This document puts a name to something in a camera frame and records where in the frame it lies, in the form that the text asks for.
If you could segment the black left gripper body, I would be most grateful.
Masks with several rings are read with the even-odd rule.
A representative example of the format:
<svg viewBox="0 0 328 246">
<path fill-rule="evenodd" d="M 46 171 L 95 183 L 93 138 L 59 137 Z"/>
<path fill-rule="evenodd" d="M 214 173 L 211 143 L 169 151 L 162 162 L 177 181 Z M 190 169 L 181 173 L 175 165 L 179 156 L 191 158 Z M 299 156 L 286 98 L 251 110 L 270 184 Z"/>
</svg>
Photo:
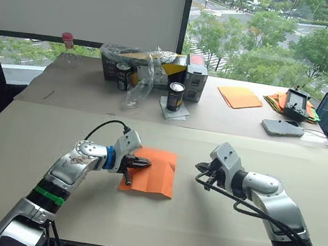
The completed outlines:
<svg viewBox="0 0 328 246">
<path fill-rule="evenodd" d="M 136 157 L 131 155 L 125 155 L 120 162 L 118 173 L 121 173 L 123 175 L 126 186 L 130 186 L 132 182 L 131 176 L 129 175 L 128 172 L 128 168 L 132 168 L 134 162 L 136 161 L 135 158 Z"/>
</svg>

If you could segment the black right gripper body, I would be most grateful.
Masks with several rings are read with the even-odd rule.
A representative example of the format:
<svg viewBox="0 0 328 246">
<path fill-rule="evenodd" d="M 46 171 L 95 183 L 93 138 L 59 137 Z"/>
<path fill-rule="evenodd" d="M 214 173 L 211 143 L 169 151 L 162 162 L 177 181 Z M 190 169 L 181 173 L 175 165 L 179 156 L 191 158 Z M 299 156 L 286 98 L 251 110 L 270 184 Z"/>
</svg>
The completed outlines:
<svg viewBox="0 0 328 246">
<path fill-rule="evenodd" d="M 221 177 L 223 173 L 223 168 L 221 166 L 222 164 L 218 159 L 212 160 L 212 162 L 208 166 L 208 179 L 207 183 L 209 184 L 216 184 L 220 185 L 221 184 Z"/>
</svg>

